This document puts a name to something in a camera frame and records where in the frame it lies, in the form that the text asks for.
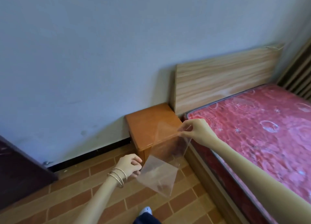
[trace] dark wooden door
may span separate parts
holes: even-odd
[[[0,136],[0,209],[57,180],[57,176]]]

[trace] nightstand top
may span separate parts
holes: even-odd
[[[133,112],[126,115],[125,118],[138,151],[144,151],[146,148],[152,146],[160,122],[174,128],[178,128],[182,124],[167,103]]]

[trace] red mattress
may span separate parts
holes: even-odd
[[[311,104],[267,84],[189,112],[235,151],[311,203]],[[193,143],[250,223],[276,223],[217,154]]]

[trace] pants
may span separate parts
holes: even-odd
[[[161,222],[156,219],[153,215],[144,212],[142,215],[138,216],[133,224],[161,224]]]

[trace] clear plastic bag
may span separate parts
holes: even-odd
[[[138,182],[169,197],[172,193],[180,158],[184,156],[190,139],[179,137],[177,128],[160,122],[150,154],[142,167]]]

